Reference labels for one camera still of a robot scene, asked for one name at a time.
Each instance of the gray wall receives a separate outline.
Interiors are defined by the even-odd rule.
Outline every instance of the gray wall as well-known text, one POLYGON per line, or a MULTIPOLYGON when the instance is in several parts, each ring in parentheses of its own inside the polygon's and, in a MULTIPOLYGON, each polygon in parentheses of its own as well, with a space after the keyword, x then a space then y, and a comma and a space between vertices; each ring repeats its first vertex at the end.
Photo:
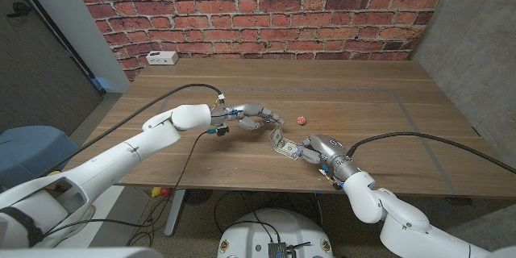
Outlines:
POLYGON ((411 59, 516 167, 516 0, 441 0, 411 59))

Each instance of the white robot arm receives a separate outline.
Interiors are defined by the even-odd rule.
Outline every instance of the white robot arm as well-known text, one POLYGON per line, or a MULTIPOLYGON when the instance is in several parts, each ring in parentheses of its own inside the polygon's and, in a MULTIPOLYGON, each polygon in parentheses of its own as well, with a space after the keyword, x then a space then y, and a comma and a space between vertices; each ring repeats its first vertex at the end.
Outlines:
POLYGON ((258 104, 233 107, 182 105, 149 119, 143 132, 67 172, 41 177, 0 193, 0 248, 51 248, 71 230, 51 235, 52 229, 83 219, 93 201, 137 164, 176 143, 180 131, 208 130, 223 135, 226 121, 238 120, 245 129, 283 120, 258 104), (255 122, 250 116, 263 118, 255 122))
POLYGON ((387 189, 372 190, 375 180, 356 167, 339 141, 326 135, 311 135, 298 149, 310 163, 324 161, 333 167, 336 185, 342 186, 360 221, 385 221, 380 239, 394 254, 407 258, 481 258, 490 254, 433 227, 422 211, 387 189))

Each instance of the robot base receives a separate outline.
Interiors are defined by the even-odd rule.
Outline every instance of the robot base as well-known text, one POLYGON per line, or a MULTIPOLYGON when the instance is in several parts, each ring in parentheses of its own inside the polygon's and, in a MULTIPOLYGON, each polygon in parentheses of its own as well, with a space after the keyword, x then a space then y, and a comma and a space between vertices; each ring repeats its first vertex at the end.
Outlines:
MULTIPOLYGON (((333 257, 328 236, 321 227, 307 217, 284 209, 257 210, 256 215, 262 223, 268 223, 276 228, 281 242, 286 243, 287 247, 310 242, 296 248, 295 256, 292 257, 333 257)), ((237 222, 242 221, 256 221, 256 218, 253 213, 249 213, 237 222)), ((276 247, 278 242, 276 232, 269 226, 264 225, 264 227, 273 237, 273 246, 276 247)), ((269 257, 270 238, 264 227, 258 223, 239 223, 227 228, 220 239, 217 257, 269 257)), ((273 257, 286 258, 287 256, 275 254, 273 257)))

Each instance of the small red ball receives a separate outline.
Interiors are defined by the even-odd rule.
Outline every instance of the small red ball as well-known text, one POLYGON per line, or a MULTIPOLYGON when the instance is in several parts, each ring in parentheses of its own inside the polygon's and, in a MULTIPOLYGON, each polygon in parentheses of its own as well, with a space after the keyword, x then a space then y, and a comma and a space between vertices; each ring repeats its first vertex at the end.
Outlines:
POLYGON ((160 196, 166 198, 170 195, 170 188, 161 188, 160 196))
POLYGON ((301 116, 298 118, 299 125, 305 125, 305 123, 306 123, 305 117, 301 116))

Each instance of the power strip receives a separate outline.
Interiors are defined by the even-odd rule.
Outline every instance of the power strip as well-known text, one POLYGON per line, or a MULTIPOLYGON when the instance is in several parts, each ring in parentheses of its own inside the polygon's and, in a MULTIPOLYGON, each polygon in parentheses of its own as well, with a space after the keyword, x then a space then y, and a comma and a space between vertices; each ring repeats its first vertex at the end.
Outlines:
POLYGON ((147 61, 150 65, 174 65, 176 64, 177 52, 152 51, 147 54, 147 61))

